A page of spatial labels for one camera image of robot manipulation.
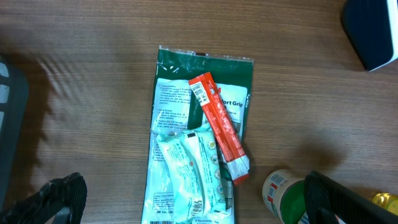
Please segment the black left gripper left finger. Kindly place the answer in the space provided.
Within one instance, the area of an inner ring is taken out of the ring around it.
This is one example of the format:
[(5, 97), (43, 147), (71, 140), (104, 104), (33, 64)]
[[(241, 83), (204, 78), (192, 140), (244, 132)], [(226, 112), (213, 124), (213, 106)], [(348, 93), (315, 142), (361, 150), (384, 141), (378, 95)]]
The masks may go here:
[(40, 190), (1, 211), (1, 223), (79, 224), (86, 205), (87, 186), (74, 172), (62, 179), (46, 182)]

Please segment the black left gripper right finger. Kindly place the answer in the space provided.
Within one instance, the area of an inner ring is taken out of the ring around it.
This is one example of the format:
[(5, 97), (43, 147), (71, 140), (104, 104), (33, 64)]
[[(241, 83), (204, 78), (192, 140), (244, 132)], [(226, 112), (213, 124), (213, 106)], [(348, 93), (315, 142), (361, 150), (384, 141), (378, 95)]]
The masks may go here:
[(397, 224), (397, 215), (316, 171), (305, 177), (303, 194), (310, 224)]

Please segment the red-lidded white cup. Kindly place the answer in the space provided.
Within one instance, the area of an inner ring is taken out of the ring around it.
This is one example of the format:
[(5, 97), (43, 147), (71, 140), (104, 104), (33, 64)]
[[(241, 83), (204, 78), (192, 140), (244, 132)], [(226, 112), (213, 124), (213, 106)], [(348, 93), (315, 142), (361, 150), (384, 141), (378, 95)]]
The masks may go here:
[(266, 178), (262, 197), (266, 207), (283, 224), (309, 224), (303, 191), (303, 177), (279, 169)]

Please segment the yellow liquid Vim bottle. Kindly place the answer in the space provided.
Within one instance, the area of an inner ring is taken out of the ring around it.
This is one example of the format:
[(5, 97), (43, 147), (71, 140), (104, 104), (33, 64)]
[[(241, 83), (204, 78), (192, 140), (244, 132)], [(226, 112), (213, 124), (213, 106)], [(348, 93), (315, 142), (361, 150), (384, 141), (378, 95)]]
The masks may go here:
[(379, 193), (372, 198), (372, 203), (398, 215), (398, 196), (390, 193)]

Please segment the light teal wipes packet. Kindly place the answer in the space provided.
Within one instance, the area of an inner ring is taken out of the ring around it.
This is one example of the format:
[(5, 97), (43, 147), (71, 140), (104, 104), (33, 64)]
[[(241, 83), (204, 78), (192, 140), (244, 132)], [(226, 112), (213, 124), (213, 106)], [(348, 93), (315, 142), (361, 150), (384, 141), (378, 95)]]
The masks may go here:
[(175, 223), (227, 211), (216, 140), (211, 126), (160, 134), (156, 141), (165, 159), (174, 192)]

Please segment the green 3M glove package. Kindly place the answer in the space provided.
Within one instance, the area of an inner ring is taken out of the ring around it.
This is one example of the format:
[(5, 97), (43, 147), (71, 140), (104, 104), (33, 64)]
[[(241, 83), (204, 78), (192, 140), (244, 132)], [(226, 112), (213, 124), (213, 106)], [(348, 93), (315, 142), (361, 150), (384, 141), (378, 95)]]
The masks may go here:
[(176, 135), (207, 122), (189, 80), (210, 72), (234, 129), (243, 139), (251, 97), (254, 60), (202, 54), (161, 45), (157, 56), (150, 121), (149, 158), (142, 223), (172, 223), (174, 196), (158, 134)]

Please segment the red stick sachet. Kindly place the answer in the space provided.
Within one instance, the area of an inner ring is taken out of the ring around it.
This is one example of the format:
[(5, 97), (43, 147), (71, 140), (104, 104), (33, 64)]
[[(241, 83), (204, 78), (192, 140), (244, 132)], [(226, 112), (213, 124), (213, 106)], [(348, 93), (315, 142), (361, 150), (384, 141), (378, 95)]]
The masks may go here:
[(234, 130), (211, 73), (201, 74), (188, 83), (213, 130), (233, 183), (243, 183), (249, 177), (249, 158)]

